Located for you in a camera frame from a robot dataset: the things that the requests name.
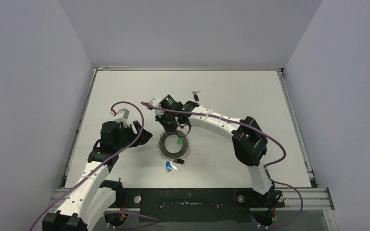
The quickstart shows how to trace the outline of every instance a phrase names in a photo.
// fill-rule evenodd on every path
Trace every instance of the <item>red wire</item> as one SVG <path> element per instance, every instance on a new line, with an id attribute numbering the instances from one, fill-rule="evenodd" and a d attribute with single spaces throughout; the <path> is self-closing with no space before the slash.
<path id="1" fill-rule="evenodd" d="M 120 208 L 120 210 L 122 211 L 125 208 L 125 206 L 127 206 L 127 204 L 128 204 L 128 198 L 126 197 L 125 198 L 125 204 Z"/>

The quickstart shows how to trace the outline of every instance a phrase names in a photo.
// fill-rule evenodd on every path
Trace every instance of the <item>gray wall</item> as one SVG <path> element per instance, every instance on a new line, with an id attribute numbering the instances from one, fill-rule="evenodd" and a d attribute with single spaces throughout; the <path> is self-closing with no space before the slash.
<path id="1" fill-rule="evenodd" d="M 0 231 L 27 230 L 48 204 L 92 71 L 57 0 L 0 0 Z"/>
<path id="2" fill-rule="evenodd" d="M 340 230 L 370 230 L 370 1 L 324 0 L 284 73 Z"/>
<path id="3" fill-rule="evenodd" d="M 95 65 L 284 67 L 322 0 L 60 0 Z"/>

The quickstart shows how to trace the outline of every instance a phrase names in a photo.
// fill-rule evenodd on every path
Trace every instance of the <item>white table surface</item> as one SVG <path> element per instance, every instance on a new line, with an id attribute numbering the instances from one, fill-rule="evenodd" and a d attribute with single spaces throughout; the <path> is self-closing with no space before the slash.
<path id="1" fill-rule="evenodd" d="M 311 187 L 293 122 L 276 71 L 99 71 L 87 110 L 73 149 L 66 187 L 80 178 L 93 144 L 100 138 L 101 125 L 112 120 L 110 106 L 130 101 L 145 116 L 145 129 L 154 136 L 146 145 L 129 148 L 120 154 L 108 180 L 121 178 L 125 188 L 246 188 L 251 187 L 247 168 L 234 154 L 232 142 L 201 128 L 192 128 L 188 138 L 191 151 L 185 164 L 167 172 L 165 160 L 156 146 L 162 126 L 154 120 L 155 112 L 140 101 L 170 94 L 176 101 L 194 100 L 214 112 L 235 118 L 251 116 L 262 130 L 287 150 L 282 162 L 269 167 L 274 180 L 294 187 Z M 129 120 L 141 121 L 129 105 Z M 269 141 L 263 163 L 282 156 Z"/>

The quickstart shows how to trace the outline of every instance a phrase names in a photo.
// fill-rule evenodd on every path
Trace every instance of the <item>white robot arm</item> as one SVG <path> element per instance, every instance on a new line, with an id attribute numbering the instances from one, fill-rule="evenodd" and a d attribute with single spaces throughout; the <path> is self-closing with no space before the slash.
<path id="1" fill-rule="evenodd" d="M 250 173 L 252 189 L 262 195 L 266 194 L 272 186 L 272 181 L 266 173 L 260 158 L 266 153 L 267 139 L 255 134 L 254 131 L 241 128 L 242 126 L 227 122 L 237 121 L 251 124 L 257 129 L 260 127 L 253 118 L 231 118 L 206 109 L 198 103 L 188 101 L 185 104 L 176 102 L 172 96 L 163 99 L 153 98 L 149 104 L 156 110 L 156 120 L 162 124 L 165 131 L 175 131 L 177 127 L 189 126 L 204 128 L 217 133 L 233 142 L 235 155 L 244 163 Z M 163 111 L 163 109 L 182 111 L 185 114 Z"/>
<path id="2" fill-rule="evenodd" d="M 76 186 L 81 183 L 54 213 L 46 213 L 42 221 L 43 231 L 91 231 L 104 211 L 112 204 L 121 204 L 124 199 L 121 182 L 106 180 L 118 155 L 99 165 L 114 153 L 125 148 L 138 136 L 141 126 L 133 121 L 137 130 L 127 122 L 129 111 L 121 109 L 114 114 L 113 121 L 102 124 L 101 138 L 94 144 L 93 150 Z M 152 134 L 143 129 L 139 139 L 131 146 L 145 144 Z"/>

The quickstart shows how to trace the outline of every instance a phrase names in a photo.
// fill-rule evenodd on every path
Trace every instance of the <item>blue object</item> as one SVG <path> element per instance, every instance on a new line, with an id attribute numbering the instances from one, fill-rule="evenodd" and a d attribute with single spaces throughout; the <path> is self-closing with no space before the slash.
<path id="1" fill-rule="evenodd" d="M 167 172 L 171 172 L 172 167 L 171 167 L 171 163 L 169 161 L 167 161 L 167 163 L 165 164 L 165 166 L 167 167 Z"/>

